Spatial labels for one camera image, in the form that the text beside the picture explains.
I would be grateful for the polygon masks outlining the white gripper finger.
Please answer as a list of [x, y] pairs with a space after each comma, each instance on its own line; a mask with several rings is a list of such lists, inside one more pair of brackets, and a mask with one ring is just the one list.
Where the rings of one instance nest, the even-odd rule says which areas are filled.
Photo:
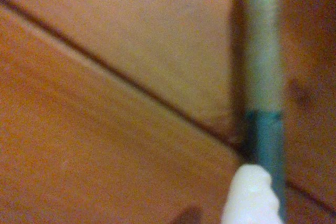
[[271, 182], [261, 166], [242, 165], [230, 184], [221, 223], [282, 223]]

